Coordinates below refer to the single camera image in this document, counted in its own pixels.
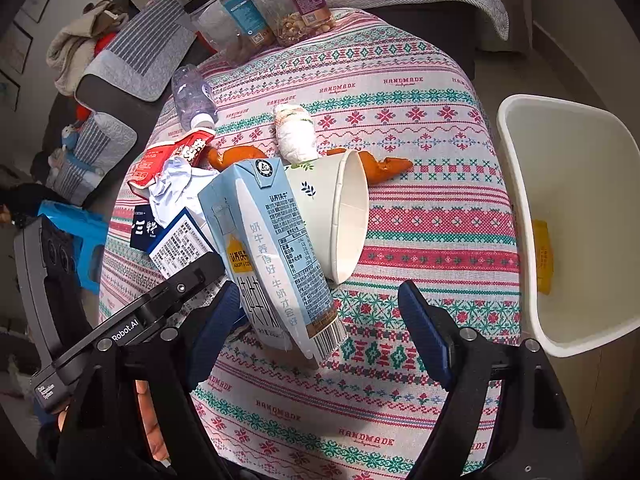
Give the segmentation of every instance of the wall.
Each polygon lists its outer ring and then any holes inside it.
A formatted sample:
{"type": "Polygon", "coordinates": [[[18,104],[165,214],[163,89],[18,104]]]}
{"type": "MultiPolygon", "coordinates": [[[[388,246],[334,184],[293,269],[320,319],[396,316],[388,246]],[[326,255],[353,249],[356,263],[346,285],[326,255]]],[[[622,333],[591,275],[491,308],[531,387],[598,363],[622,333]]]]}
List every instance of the wall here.
{"type": "Polygon", "coordinates": [[[532,0],[533,20],[640,144],[640,41],[614,0],[532,0]]]}
{"type": "Polygon", "coordinates": [[[23,74],[18,74],[0,62],[0,68],[20,85],[16,112],[0,109],[0,163],[13,163],[29,173],[31,160],[40,151],[40,144],[49,118],[49,110],[57,95],[54,72],[45,62],[49,43],[56,33],[82,15],[82,8],[99,0],[50,0],[40,23],[35,23],[22,11],[15,21],[33,36],[33,43],[23,74]]]}

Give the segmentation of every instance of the white paper cup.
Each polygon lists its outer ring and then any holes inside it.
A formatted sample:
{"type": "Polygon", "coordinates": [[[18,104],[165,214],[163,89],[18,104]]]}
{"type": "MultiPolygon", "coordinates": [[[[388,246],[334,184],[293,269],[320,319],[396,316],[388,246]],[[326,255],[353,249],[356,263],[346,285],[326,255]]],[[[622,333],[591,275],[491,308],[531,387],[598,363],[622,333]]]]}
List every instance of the white paper cup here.
{"type": "Polygon", "coordinates": [[[300,216],[325,277],[342,283],[355,269],[369,224],[369,189],[355,150],[286,166],[300,216]]]}

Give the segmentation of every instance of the red cloth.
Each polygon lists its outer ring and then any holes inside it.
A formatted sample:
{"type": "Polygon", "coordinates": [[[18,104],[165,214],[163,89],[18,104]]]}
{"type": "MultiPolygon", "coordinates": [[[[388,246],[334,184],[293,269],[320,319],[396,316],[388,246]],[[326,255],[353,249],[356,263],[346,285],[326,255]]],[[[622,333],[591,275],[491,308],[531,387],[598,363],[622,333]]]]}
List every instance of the red cloth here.
{"type": "Polygon", "coordinates": [[[202,35],[202,33],[200,31],[196,32],[196,38],[198,38],[198,41],[200,41],[200,43],[202,43],[204,46],[207,47],[207,49],[210,51],[210,53],[215,54],[215,53],[218,52],[215,48],[213,48],[211,46],[209,41],[204,39],[204,36],[202,35]]]}
{"type": "Polygon", "coordinates": [[[84,123],[89,118],[89,115],[91,115],[89,108],[85,108],[81,104],[76,106],[76,120],[84,123]]]}
{"type": "Polygon", "coordinates": [[[94,56],[97,56],[98,53],[104,49],[113,38],[115,38],[117,32],[110,32],[109,34],[105,34],[103,37],[101,37],[98,41],[95,42],[95,48],[94,48],[94,56]]]}

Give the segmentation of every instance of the plastic water bottle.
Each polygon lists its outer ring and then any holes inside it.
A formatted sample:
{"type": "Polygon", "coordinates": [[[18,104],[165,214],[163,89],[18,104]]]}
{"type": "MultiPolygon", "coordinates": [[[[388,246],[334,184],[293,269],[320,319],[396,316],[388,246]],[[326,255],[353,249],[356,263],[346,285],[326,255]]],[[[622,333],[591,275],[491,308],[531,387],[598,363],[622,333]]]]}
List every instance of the plastic water bottle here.
{"type": "Polygon", "coordinates": [[[182,129],[213,128],[218,122],[218,108],[213,90],[193,65],[181,66],[171,79],[175,107],[182,129]]]}

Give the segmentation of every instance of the white trash bin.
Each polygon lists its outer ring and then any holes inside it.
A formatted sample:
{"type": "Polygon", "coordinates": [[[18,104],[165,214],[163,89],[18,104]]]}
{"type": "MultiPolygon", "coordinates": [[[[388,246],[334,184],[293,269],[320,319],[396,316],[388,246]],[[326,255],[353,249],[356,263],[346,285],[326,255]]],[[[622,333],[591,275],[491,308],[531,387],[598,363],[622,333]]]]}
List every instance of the white trash bin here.
{"type": "Polygon", "coordinates": [[[514,206],[523,336],[567,357],[640,326],[640,152],[598,108],[513,95],[498,110],[496,149],[514,206]],[[546,221],[551,293],[537,293],[531,219],[546,221]]]}

